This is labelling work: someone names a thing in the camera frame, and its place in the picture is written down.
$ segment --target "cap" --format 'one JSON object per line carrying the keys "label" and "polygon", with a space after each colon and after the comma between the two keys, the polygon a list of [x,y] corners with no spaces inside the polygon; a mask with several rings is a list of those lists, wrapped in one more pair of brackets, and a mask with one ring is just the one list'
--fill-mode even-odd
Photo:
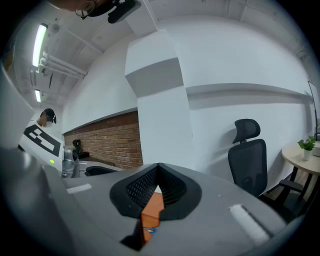
{"label": "cap", "polygon": [[48,122],[57,123],[56,114],[51,108],[46,108],[43,112],[46,113],[46,120]]}

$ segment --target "white column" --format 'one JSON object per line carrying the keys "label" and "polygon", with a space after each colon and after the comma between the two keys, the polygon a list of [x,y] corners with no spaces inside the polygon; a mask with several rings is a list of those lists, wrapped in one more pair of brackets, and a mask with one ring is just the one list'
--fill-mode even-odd
{"label": "white column", "polygon": [[189,103],[167,31],[128,46],[125,77],[137,96],[143,163],[194,168]]}

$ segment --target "white ceiling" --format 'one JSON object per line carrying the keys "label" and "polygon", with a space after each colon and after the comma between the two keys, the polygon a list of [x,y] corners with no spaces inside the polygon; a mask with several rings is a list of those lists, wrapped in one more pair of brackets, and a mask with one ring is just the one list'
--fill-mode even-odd
{"label": "white ceiling", "polygon": [[[270,0],[149,0],[149,2],[158,21],[185,15],[224,17],[252,25],[268,33],[302,60],[310,54],[309,44],[303,33],[286,11]],[[35,88],[30,82],[30,70],[39,24],[49,25],[43,49],[87,71],[100,53],[65,29],[104,52],[120,39],[133,33],[125,20],[109,24],[107,18],[108,15],[104,14],[81,20],[73,12],[59,10],[43,2],[24,19],[16,34],[15,57],[9,75],[31,106],[38,106]],[[52,32],[54,24],[62,27],[57,33]],[[48,72],[46,76],[36,75],[37,89],[43,92],[42,101],[62,106],[78,80],[54,72],[49,88],[51,74]]]}

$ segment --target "brick wall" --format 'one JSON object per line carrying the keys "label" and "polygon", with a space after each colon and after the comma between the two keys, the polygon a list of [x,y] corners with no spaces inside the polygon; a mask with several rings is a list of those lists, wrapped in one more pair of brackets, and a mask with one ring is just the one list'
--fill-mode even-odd
{"label": "brick wall", "polygon": [[64,134],[65,145],[81,140],[90,157],[113,162],[116,167],[129,169],[143,165],[138,112],[121,114],[88,124]]}

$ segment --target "wooden table leg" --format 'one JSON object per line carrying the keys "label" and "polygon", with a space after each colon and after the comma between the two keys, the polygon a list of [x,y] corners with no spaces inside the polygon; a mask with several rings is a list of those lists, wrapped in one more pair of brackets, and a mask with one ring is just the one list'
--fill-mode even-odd
{"label": "wooden table leg", "polygon": [[307,212],[307,209],[309,208],[310,204],[312,203],[313,199],[315,198],[315,195],[317,194],[318,190],[320,189],[320,178],[319,176],[316,178],[316,182],[314,185],[314,188],[311,192],[311,195],[309,196],[308,200],[305,202],[303,208],[299,212],[298,216],[305,214]]}
{"label": "wooden table leg", "polygon": [[292,170],[292,173],[291,173],[290,181],[292,181],[292,182],[295,181],[297,173],[298,173],[298,168],[294,166],[293,170]]}
{"label": "wooden table leg", "polygon": [[310,181],[311,181],[312,176],[313,176],[312,173],[309,173],[308,178],[307,178],[306,181],[305,181],[303,190],[302,190],[301,194],[299,195],[298,201],[301,201],[302,198],[304,198],[304,195],[305,195],[305,193],[306,193],[306,191],[307,191],[307,189],[308,189],[308,186],[309,186],[309,184],[310,184]]}

